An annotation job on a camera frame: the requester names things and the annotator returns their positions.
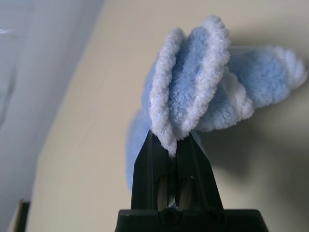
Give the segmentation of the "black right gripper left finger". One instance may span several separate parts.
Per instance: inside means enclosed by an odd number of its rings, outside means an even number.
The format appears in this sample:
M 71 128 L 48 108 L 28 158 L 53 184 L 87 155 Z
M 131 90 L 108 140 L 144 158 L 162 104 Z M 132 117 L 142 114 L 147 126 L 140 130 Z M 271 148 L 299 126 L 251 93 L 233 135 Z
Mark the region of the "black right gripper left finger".
M 177 209 L 177 158 L 171 157 L 151 131 L 134 163 L 131 209 Z

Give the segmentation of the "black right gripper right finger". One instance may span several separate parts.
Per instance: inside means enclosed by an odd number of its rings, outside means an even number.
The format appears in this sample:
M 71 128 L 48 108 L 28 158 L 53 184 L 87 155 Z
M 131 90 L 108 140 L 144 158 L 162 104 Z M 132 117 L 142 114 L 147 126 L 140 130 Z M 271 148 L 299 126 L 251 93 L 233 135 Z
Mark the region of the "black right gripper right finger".
M 180 210 L 222 210 L 211 164 L 192 134 L 178 142 L 177 206 Z

